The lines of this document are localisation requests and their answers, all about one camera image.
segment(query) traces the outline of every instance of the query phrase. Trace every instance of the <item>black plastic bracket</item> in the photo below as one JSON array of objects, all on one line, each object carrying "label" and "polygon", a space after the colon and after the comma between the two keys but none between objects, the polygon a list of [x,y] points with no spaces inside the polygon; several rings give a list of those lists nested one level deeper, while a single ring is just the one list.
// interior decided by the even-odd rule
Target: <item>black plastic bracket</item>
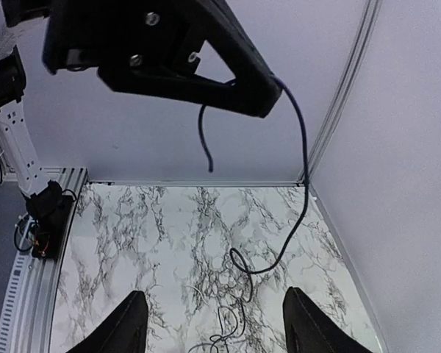
[{"label": "black plastic bracket", "polygon": [[26,76],[18,48],[0,60],[0,108],[11,101],[21,101],[26,87]]},{"label": "black plastic bracket", "polygon": [[49,16],[50,0],[1,0],[8,27],[22,21]]},{"label": "black plastic bracket", "polygon": [[37,221],[32,256],[56,258],[70,218],[72,196],[64,196],[58,182],[50,181],[39,195],[25,197],[26,211]]},{"label": "black plastic bracket", "polygon": [[[195,74],[204,41],[234,85]],[[259,117],[282,91],[225,0],[54,0],[43,61],[53,74],[98,67],[114,91]]]}]

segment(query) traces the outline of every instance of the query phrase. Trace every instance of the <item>white wall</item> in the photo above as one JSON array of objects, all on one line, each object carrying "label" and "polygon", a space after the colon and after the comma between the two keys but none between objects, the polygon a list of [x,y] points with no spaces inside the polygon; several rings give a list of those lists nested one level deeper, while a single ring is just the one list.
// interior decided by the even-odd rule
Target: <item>white wall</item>
[{"label": "white wall", "polygon": [[313,185],[391,352],[441,352],[441,0],[383,1]]},{"label": "white wall", "polygon": [[[298,97],[310,146],[343,71],[364,0],[229,0],[270,67]],[[111,93],[94,71],[49,75],[40,56],[44,26],[21,39],[28,87],[25,113],[47,166],[85,166],[98,180],[293,181],[301,169],[296,117],[283,96],[265,120],[207,110],[215,173],[198,141],[198,107]],[[229,75],[215,53],[201,73]]]}]

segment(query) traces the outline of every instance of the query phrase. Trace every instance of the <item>black cable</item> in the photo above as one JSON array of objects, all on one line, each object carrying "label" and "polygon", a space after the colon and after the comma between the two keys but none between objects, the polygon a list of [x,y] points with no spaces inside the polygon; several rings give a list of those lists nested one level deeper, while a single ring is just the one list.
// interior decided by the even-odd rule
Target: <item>black cable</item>
[{"label": "black cable", "polygon": [[304,206],[302,207],[302,212],[299,215],[298,220],[294,224],[294,227],[289,232],[289,235],[287,236],[286,241],[284,242],[282,249],[279,252],[279,255],[276,258],[276,260],[274,261],[273,265],[271,265],[267,268],[264,268],[262,270],[250,271],[248,268],[240,266],[238,264],[238,262],[234,259],[234,254],[242,257],[240,252],[236,248],[230,249],[229,254],[230,254],[230,258],[231,258],[232,262],[234,263],[234,266],[237,267],[239,270],[241,270],[244,274],[249,274],[249,275],[263,274],[265,272],[269,272],[269,271],[273,270],[281,262],[282,257],[284,256],[284,253],[286,252],[286,248],[289,245],[289,242],[291,241],[291,239],[293,238],[295,231],[301,225],[301,222],[303,221],[303,219],[306,215],[306,212],[307,212],[307,208],[309,206],[309,163],[307,160],[308,153],[307,153],[306,124],[304,122],[304,117],[302,116],[301,109],[299,108],[298,103],[295,100],[294,95],[290,91],[288,86],[286,86],[286,84],[283,81],[281,81],[278,77],[273,76],[273,78],[276,81],[276,83],[284,90],[284,92],[286,92],[287,97],[289,98],[289,100],[293,104],[295,113],[297,114],[297,117],[299,120],[299,125],[301,126],[302,160],[303,160],[303,164],[304,164]]},{"label": "black cable", "polygon": [[65,189],[65,190],[62,192],[62,195],[64,195],[66,192],[71,193],[71,195],[73,196],[73,202],[75,202],[75,201],[76,201],[76,194],[74,193],[74,191],[71,190],[71,189]]},{"label": "black cable", "polygon": [[19,252],[28,252],[29,250],[31,250],[32,245],[30,245],[29,247],[25,248],[25,249],[21,249],[18,241],[16,240],[16,235],[18,234],[18,229],[19,229],[19,225],[15,226],[15,232],[13,233],[13,244],[15,245],[16,250],[18,250]]},{"label": "black cable", "polygon": [[1,168],[1,163],[0,163],[0,185],[3,184],[3,169]]},{"label": "black cable", "polygon": [[[235,79],[231,79],[225,83],[225,85],[234,85]],[[209,150],[209,147],[207,147],[206,138],[204,137],[204,128],[203,128],[203,119],[204,119],[204,112],[206,111],[207,106],[201,105],[201,108],[199,109],[198,114],[198,134],[199,134],[199,140],[201,141],[201,145],[203,146],[204,153],[207,157],[207,162],[209,163],[208,171],[212,173],[214,171],[214,160],[212,159],[211,152]]]},{"label": "black cable", "polygon": [[[288,88],[288,86],[286,86],[286,84],[281,81],[278,77],[273,76],[273,79],[275,80],[275,82],[277,83],[278,86],[280,86],[284,92],[286,92],[287,97],[289,98],[290,102],[292,103],[295,113],[297,114],[298,120],[299,120],[299,125],[301,128],[301,138],[302,138],[302,162],[304,164],[304,206],[302,207],[302,211],[301,214],[299,215],[298,220],[296,221],[296,223],[294,224],[294,227],[290,230],[289,235],[286,237],[286,240],[282,246],[281,251],[279,252],[278,257],[276,258],[276,260],[274,261],[273,265],[270,265],[267,268],[264,268],[262,270],[255,270],[255,271],[251,271],[248,266],[247,266],[247,262],[244,258],[244,256],[242,256],[242,254],[236,249],[236,248],[231,248],[229,250],[229,256],[232,260],[232,263],[234,264],[234,266],[236,268],[238,268],[240,271],[242,271],[244,274],[246,274],[248,276],[248,283],[250,285],[250,293],[248,295],[248,299],[244,301],[243,298],[237,298],[238,304],[240,306],[240,312],[242,313],[242,320],[243,320],[243,328],[242,328],[242,332],[235,338],[240,338],[242,337],[242,335],[245,333],[245,329],[246,329],[246,315],[245,315],[245,308],[243,306],[243,302],[245,302],[246,304],[250,303],[251,300],[253,299],[253,294],[254,294],[254,286],[253,286],[253,279],[252,279],[252,275],[254,274],[263,274],[265,272],[269,272],[271,270],[273,270],[282,260],[284,253],[286,252],[287,246],[289,245],[289,242],[291,241],[291,239],[293,238],[295,231],[297,230],[297,228],[299,228],[299,226],[301,225],[301,222],[303,221],[306,212],[307,212],[307,208],[309,206],[309,163],[308,163],[308,153],[307,153],[307,135],[306,135],[306,126],[305,126],[305,122],[304,122],[304,117],[302,116],[302,112],[301,109],[298,106],[297,101],[295,100],[295,97],[293,95],[293,93],[290,91],[290,89]],[[204,111],[206,110],[206,106],[203,105],[201,107],[201,109],[199,110],[199,116],[198,116],[198,133],[199,133],[199,138],[201,140],[201,145],[203,146],[203,150],[204,153],[207,156],[208,162],[209,162],[209,172],[212,173],[213,171],[213,160],[212,160],[212,156],[210,154],[210,151],[207,147],[206,144],[206,140],[204,137],[204,131],[203,131],[203,117],[204,117]],[[234,256],[237,255],[240,258],[240,261],[242,263],[242,265],[240,265],[234,258]],[[224,342],[226,344],[226,350],[229,351],[229,348],[227,347],[227,342],[226,340],[230,337],[232,337],[235,332],[238,329],[238,319],[237,316],[233,313],[233,310],[227,308],[231,313],[233,313],[234,317],[235,317],[235,321],[236,321],[236,325],[235,325],[235,329],[229,333],[228,335],[224,336],[223,335],[223,325],[222,325],[222,321],[221,321],[221,313],[220,313],[220,309],[222,307],[218,308],[218,318],[219,318],[219,323],[220,323],[220,329],[221,329],[221,335],[212,335],[209,339],[212,342],[211,346],[210,346],[210,351],[209,353],[212,353],[212,349],[216,348],[217,353],[219,352],[219,348],[216,346],[217,343],[219,342]],[[198,347],[202,347],[202,346],[207,346],[208,343],[200,343],[197,346],[194,346],[193,348],[191,348],[188,353],[190,353],[192,350],[198,348]]]}]

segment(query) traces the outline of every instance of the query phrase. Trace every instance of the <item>metal rail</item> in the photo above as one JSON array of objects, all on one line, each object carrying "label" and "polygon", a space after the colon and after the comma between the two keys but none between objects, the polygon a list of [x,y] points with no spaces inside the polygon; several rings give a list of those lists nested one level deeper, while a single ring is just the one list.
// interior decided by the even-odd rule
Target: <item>metal rail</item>
[{"label": "metal rail", "polygon": [[[64,168],[57,176],[63,189],[78,196],[87,181],[87,170]],[[75,208],[74,204],[57,260],[17,252],[1,310],[0,353],[49,352],[57,283]]]},{"label": "metal rail", "polygon": [[[341,114],[345,103],[353,87],[356,76],[361,67],[362,60],[365,56],[366,49],[369,46],[370,36],[376,24],[377,15],[381,7],[381,0],[367,0],[365,11],[363,13],[356,38],[354,40],[351,53],[348,57],[345,70],[338,84],[337,91],[331,101],[329,110],[326,114],[325,120],[322,123],[314,146],[309,153],[309,174],[312,176],[317,169],[318,164],[323,156],[323,153],[328,146],[331,137],[337,128],[338,122],[341,119]],[[302,182],[304,172],[299,175],[298,182]]]}]

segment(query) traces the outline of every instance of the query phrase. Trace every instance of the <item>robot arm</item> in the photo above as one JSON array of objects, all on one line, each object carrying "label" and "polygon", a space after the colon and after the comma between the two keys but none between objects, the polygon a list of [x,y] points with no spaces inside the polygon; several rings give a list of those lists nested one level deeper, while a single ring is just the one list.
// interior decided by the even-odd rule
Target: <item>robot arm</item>
[{"label": "robot arm", "polygon": [[72,198],[62,195],[60,185],[49,178],[37,158],[24,117],[26,77],[16,48],[16,38],[40,20],[36,17],[43,15],[42,9],[8,0],[2,8],[0,2],[0,163],[4,173],[15,172],[26,209],[38,223],[33,256],[52,258],[57,255]]}]

